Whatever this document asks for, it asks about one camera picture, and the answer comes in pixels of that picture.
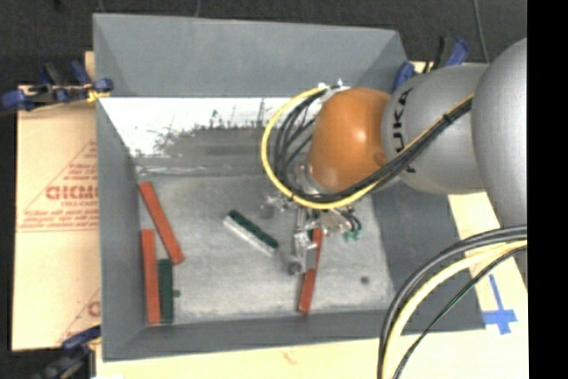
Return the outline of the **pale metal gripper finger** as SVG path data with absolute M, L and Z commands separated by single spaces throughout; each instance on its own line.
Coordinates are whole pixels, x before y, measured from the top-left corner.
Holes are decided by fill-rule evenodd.
M 317 241 L 311 241 L 305 249 L 305 271 L 314 271 L 319 262 L 320 244 Z
M 298 275 L 307 271 L 309 246 L 310 238 L 307 233 L 295 233 L 292 236 L 290 251 L 285 255 L 285 265 L 289 275 Z

